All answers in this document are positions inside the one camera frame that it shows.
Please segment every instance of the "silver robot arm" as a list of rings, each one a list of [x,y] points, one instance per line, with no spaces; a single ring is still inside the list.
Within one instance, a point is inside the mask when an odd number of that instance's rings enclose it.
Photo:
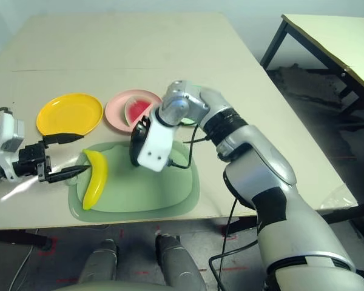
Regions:
[[[334,232],[298,194],[290,164],[220,93],[173,82],[162,105],[132,133],[132,162],[156,171],[167,166],[183,118],[194,120],[228,162],[223,178],[230,192],[257,211],[266,290],[364,290]]]

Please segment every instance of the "light green plate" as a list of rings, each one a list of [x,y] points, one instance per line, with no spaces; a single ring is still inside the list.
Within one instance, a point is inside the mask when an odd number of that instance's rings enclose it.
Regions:
[[[108,142],[89,147],[107,157],[109,175],[103,194],[90,210],[83,210],[82,199],[90,181],[91,170],[78,176],[69,186],[69,207],[72,215],[87,222],[111,222],[162,218],[184,214],[197,205],[200,185],[197,168],[168,167],[155,173],[134,167],[129,159],[129,142]],[[174,142],[171,158],[187,164],[188,149]],[[76,164],[87,164],[81,154]]]

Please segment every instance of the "white wall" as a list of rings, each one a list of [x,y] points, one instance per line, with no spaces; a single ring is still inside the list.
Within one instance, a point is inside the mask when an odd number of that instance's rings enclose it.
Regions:
[[[281,14],[364,17],[364,0],[0,0],[0,51],[31,15],[112,11],[222,12],[260,60],[280,24]],[[322,66],[288,36],[272,66],[294,62],[310,68]]]

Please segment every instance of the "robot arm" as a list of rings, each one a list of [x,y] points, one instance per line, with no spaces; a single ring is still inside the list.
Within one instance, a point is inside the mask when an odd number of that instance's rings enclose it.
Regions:
[[[240,203],[257,211],[268,290],[364,290],[364,280],[327,223],[298,194],[294,171],[271,142],[220,93],[172,83],[163,103],[132,133],[136,166],[161,171],[183,118],[194,120],[228,162],[223,178]]]
[[[72,166],[63,168],[58,173],[52,171],[50,157],[45,153],[49,144],[65,144],[83,138],[73,133],[57,133],[42,137],[36,144],[26,145],[18,151],[24,139],[24,122],[15,119],[6,107],[0,124],[0,181],[2,178],[10,182],[20,182],[23,176],[37,176],[40,182],[49,183],[74,177],[89,166]]]

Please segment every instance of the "metal table frame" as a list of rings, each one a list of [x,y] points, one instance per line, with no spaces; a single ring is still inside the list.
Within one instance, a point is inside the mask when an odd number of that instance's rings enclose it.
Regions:
[[[345,84],[346,88],[339,94],[339,97],[344,98],[352,91],[356,93],[359,97],[346,109],[344,109],[341,115],[350,115],[355,110],[364,109],[364,86],[362,86],[355,78],[353,78],[347,69],[343,69],[339,66],[332,58],[330,58],[325,52],[318,48],[313,42],[311,42],[307,37],[301,34],[296,28],[294,28],[290,23],[283,20],[272,39],[266,53],[260,61],[260,65],[267,70],[268,65],[275,56],[277,50],[282,44],[285,36],[290,34],[294,39],[296,39],[305,49],[312,53],[317,59],[319,59],[327,68],[332,71],[337,77],[339,77]],[[357,126],[357,129],[362,129],[361,124]]]

